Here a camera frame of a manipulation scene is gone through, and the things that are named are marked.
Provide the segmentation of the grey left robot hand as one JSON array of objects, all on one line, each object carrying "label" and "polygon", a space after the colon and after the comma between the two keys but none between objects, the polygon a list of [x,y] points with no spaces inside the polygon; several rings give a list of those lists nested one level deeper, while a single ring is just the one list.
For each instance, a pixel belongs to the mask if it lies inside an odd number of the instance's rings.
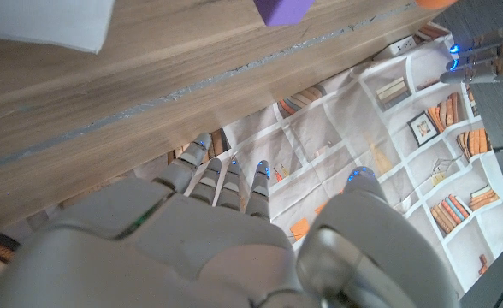
[{"label": "grey left robot hand", "polygon": [[503,27],[454,44],[449,48],[455,58],[440,76],[445,84],[503,82]]}]

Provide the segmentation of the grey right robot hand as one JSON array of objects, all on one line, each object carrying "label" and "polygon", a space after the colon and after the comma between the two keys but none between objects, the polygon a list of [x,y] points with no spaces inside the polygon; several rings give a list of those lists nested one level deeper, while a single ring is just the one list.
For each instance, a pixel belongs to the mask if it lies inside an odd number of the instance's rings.
[{"label": "grey right robot hand", "polygon": [[0,272],[0,307],[455,307],[429,242],[373,171],[349,175],[299,249],[270,220],[266,161],[246,206],[240,166],[200,134],[158,177],[125,179],[64,210]]}]

